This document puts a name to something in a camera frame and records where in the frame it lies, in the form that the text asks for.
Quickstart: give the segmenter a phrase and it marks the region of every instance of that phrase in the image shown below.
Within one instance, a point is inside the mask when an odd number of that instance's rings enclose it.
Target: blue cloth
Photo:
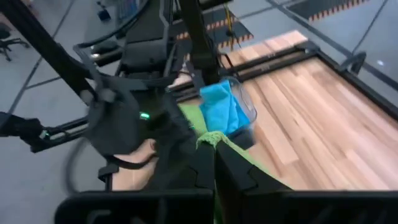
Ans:
[[[250,124],[249,118],[232,94],[228,80],[201,88],[200,95],[203,98],[200,110],[208,131],[231,134]]]

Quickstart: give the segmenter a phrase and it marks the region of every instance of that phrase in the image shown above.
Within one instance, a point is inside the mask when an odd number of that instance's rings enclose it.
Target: office chair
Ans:
[[[5,40],[6,38],[10,37],[10,28],[5,24],[0,24],[0,53],[6,56],[7,61],[11,61],[11,58],[8,56],[7,51],[12,51],[8,46],[13,44],[21,44],[25,48],[29,48],[30,45],[27,42],[21,40],[21,38],[14,38]]]

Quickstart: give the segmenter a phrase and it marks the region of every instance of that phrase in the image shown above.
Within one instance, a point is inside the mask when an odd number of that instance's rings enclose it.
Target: green led light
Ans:
[[[147,113],[143,113],[143,112],[140,112],[140,115],[139,115],[139,117],[140,117],[140,119],[144,119],[144,120],[148,120],[148,119],[150,119],[150,116],[149,116],[149,114],[147,114]]]

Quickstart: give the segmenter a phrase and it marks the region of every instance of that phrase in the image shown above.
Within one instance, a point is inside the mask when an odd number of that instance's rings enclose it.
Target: hazard tape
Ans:
[[[237,21],[238,21],[238,18],[236,18],[234,16],[231,16],[231,22],[232,23],[237,22]],[[206,25],[206,30],[209,31],[209,30],[213,30],[215,28],[219,28],[219,27],[223,27],[223,26],[227,26],[227,25],[228,25],[228,20],[225,19],[225,20],[222,20],[222,21],[214,22],[212,24],[207,24]],[[189,38],[189,33],[188,32],[181,33],[179,35],[176,35],[175,38],[177,40],[187,39],[187,38]]]
[[[324,11],[318,12],[315,15],[310,16],[308,18],[308,20],[310,22],[318,21],[320,19],[323,19],[323,18],[328,17],[328,16],[332,16],[332,15],[338,13],[338,12],[341,12],[341,11],[344,11],[344,10],[347,10],[347,9],[351,9],[352,7],[358,6],[358,5],[366,3],[368,1],[369,0],[351,0],[351,1],[347,2],[347,3],[345,3],[345,4],[341,4],[341,5],[335,6],[335,7],[331,8],[331,9],[329,9],[329,10],[324,10]]]
[[[252,34],[245,34],[245,35],[243,35],[243,36],[241,36],[241,37],[239,37],[237,39],[233,39],[233,45],[237,44],[237,43],[241,43],[241,42],[247,41],[247,40],[250,40],[250,39],[253,39],[253,38],[254,38],[254,36]],[[231,41],[229,40],[229,41],[224,41],[222,43],[219,43],[217,47],[218,47],[218,50],[222,50],[223,48],[229,47],[230,45],[231,45]],[[190,60],[190,59],[191,59],[191,55],[190,54],[186,54],[184,56],[184,61],[187,61],[187,60]]]

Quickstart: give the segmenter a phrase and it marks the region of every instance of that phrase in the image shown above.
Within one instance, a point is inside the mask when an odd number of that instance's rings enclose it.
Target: wooden tabletop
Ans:
[[[228,55],[238,65],[306,40],[293,31]],[[248,152],[283,183],[296,190],[398,189],[398,123],[320,60],[246,81],[244,87],[258,112],[256,144]],[[148,142],[123,159],[138,162],[151,151]],[[154,166],[120,169],[113,189],[143,188]]]

